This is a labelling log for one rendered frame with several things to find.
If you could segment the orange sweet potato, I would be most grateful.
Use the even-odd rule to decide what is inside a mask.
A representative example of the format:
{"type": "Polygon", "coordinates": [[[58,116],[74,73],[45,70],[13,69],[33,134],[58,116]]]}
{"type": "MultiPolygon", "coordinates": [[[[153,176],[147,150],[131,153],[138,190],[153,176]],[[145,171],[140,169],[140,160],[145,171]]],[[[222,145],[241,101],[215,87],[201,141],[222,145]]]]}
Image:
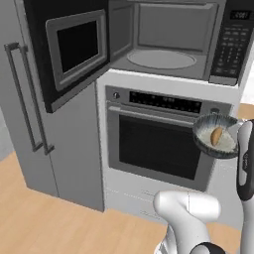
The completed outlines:
{"type": "Polygon", "coordinates": [[[215,146],[218,143],[218,141],[222,135],[222,131],[223,131],[223,129],[221,127],[216,127],[212,131],[212,133],[210,135],[210,143],[212,146],[215,146]]]}

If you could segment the grey ceramic bowl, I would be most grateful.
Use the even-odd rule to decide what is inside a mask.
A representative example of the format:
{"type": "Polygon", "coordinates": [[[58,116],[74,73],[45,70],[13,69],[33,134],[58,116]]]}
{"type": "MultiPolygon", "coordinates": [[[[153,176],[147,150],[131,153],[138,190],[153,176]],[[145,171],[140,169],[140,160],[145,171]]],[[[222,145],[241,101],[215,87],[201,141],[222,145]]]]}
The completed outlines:
{"type": "Polygon", "coordinates": [[[216,159],[232,159],[238,155],[236,126],[238,119],[211,113],[200,116],[193,124],[193,138],[196,145],[207,155],[216,159]],[[216,127],[223,129],[222,135],[215,146],[210,143],[210,135],[216,127]]]}

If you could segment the oven door with dark window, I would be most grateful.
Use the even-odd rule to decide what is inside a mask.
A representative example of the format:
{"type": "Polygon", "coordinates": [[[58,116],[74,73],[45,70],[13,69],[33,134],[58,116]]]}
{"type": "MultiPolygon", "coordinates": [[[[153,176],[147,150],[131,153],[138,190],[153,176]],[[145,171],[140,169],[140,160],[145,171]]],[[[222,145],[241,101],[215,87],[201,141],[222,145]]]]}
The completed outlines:
{"type": "Polygon", "coordinates": [[[109,102],[106,118],[111,168],[196,191],[207,189],[214,160],[196,146],[192,128],[126,116],[109,111],[109,106],[191,123],[195,119],[109,102]]]}

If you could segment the glass microwave turntable plate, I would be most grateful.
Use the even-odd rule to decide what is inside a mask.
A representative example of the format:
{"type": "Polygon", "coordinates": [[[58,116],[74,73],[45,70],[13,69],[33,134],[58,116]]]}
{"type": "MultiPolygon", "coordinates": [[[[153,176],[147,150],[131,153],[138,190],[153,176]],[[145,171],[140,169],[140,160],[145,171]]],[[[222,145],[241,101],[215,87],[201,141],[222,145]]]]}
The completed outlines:
{"type": "Polygon", "coordinates": [[[181,69],[196,63],[196,58],[192,56],[161,50],[133,51],[127,59],[132,64],[155,69],[181,69]]]}

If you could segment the black and steel microwave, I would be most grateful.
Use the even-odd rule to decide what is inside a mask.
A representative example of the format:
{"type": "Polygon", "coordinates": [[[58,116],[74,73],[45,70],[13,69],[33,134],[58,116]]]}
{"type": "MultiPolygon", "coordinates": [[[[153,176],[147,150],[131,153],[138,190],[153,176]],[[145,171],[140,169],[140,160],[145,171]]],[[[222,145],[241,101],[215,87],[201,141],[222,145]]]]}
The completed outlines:
{"type": "Polygon", "coordinates": [[[110,0],[109,24],[113,68],[234,86],[254,42],[254,0],[110,0]],[[127,56],[139,50],[183,53],[196,63],[181,69],[130,63],[127,56]]]}

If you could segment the black microwave door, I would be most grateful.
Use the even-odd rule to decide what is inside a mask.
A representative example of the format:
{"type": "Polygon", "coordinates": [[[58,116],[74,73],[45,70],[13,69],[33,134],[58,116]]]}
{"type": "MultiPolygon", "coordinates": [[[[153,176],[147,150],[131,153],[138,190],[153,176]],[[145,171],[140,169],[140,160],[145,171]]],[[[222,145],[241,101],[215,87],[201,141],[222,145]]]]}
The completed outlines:
{"type": "Polygon", "coordinates": [[[24,0],[46,111],[53,113],[110,63],[109,0],[24,0]]]}

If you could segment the white oven housing cabinet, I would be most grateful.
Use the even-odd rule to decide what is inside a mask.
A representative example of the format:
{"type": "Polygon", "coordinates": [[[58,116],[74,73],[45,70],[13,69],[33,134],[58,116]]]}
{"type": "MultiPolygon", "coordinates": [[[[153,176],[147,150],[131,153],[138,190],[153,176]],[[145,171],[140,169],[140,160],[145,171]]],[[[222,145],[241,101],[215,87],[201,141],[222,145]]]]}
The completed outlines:
{"type": "MultiPolygon", "coordinates": [[[[100,146],[102,168],[104,170],[110,169],[106,135],[106,85],[222,102],[229,105],[230,116],[237,116],[242,95],[242,90],[238,86],[225,86],[195,79],[111,69],[96,82],[100,146]]],[[[208,192],[214,194],[222,204],[222,213],[218,221],[240,229],[243,221],[243,211],[234,186],[236,180],[235,167],[235,159],[230,159],[226,162],[216,160],[215,169],[208,184],[208,192]]]]}

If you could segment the steel built-in oven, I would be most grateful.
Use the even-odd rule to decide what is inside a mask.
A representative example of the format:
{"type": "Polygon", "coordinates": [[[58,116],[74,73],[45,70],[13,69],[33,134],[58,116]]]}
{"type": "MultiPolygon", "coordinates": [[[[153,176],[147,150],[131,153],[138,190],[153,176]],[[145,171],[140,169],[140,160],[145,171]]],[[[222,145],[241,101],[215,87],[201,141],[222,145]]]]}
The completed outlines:
{"type": "Polygon", "coordinates": [[[226,103],[107,86],[108,163],[116,170],[205,191],[214,159],[195,144],[192,126],[226,103]]]}

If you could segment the white drawer front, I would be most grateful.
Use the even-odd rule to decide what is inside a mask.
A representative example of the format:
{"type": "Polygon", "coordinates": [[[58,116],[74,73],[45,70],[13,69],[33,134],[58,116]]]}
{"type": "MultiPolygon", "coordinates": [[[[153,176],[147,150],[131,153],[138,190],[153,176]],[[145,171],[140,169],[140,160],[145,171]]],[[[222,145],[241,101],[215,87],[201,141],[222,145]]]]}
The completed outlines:
{"type": "Polygon", "coordinates": [[[153,208],[153,199],[158,191],[198,192],[160,181],[142,182],[139,179],[124,180],[119,177],[107,180],[106,191],[109,208],[162,224],[165,224],[165,220],[153,208]]]}

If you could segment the grey steel fridge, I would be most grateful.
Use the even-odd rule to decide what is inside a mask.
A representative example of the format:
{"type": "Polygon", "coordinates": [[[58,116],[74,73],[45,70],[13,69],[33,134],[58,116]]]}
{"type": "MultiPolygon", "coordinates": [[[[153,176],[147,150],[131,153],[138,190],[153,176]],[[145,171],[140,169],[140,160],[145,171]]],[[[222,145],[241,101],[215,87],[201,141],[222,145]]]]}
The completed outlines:
{"type": "MultiPolygon", "coordinates": [[[[92,83],[53,114],[42,114],[47,141],[32,151],[25,118],[5,44],[20,43],[21,28],[13,0],[0,0],[0,108],[25,179],[32,190],[102,211],[103,180],[97,119],[96,86],[92,83]]],[[[20,50],[12,52],[36,142],[42,142],[20,50]]]]}

